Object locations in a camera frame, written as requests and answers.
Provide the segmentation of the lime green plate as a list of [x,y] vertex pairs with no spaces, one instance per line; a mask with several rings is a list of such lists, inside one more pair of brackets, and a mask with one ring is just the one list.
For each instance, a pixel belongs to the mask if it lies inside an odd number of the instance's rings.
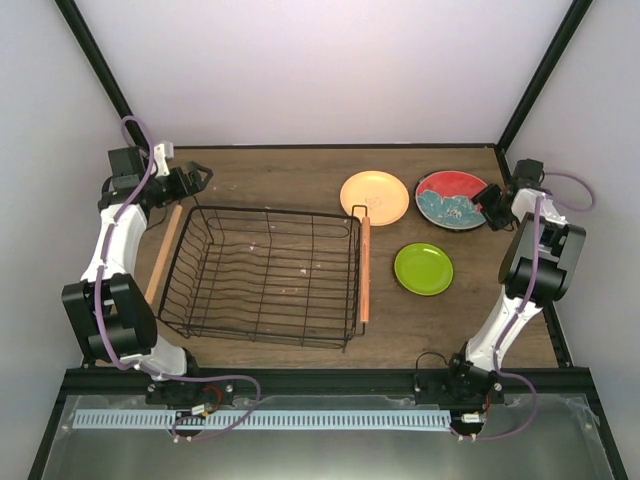
[[422,242],[402,247],[395,256],[393,271],[403,288],[420,296],[443,293],[454,278],[449,256],[439,247]]

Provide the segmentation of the yellow orange plate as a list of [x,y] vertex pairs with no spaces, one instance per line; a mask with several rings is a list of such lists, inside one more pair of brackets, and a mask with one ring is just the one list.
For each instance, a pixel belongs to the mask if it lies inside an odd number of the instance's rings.
[[409,193],[394,175],[384,171],[361,171],[349,177],[341,187],[343,210],[372,226],[387,226],[400,220],[409,207]]

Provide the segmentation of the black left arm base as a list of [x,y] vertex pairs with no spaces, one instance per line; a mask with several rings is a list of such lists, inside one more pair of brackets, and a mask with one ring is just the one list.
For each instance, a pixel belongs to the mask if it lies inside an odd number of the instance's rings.
[[232,380],[208,383],[157,381],[148,385],[145,400],[148,405],[184,409],[200,404],[228,405],[234,387]]

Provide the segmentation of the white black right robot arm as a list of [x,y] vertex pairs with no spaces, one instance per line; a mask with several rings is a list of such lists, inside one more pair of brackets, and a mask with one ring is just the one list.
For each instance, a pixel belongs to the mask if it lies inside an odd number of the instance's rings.
[[455,402],[489,392],[526,324],[561,299],[573,279],[586,231],[558,212],[543,187],[546,174],[542,162],[523,159],[503,188],[491,184],[472,198],[492,230],[512,223],[517,230],[499,269],[501,291],[495,306],[449,362],[444,389]]

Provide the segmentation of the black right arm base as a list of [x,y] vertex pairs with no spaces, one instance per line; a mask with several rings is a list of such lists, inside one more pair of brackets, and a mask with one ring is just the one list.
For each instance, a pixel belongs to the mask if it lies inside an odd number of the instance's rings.
[[[425,357],[442,360],[445,368],[422,368],[420,361]],[[475,367],[462,353],[454,353],[446,359],[443,354],[426,351],[415,360],[413,390],[416,403],[448,410],[451,416],[449,428],[462,439],[479,438],[490,408],[504,403],[501,389],[494,372]]]

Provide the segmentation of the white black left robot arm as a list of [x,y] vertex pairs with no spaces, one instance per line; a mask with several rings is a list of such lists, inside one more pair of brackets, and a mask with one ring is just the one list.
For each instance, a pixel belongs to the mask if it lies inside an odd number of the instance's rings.
[[[151,153],[136,146],[109,151],[111,175],[98,201],[96,247],[81,279],[63,288],[61,300],[85,361],[170,380],[170,393],[191,404],[203,395],[205,381],[190,370],[191,354],[159,334],[151,304],[181,215],[179,203],[203,191],[213,172],[196,162],[169,167],[173,156],[168,141],[156,144]],[[152,209],[167,206],[174,210],[159,264],[142,290],[134,278],[140,241]]]

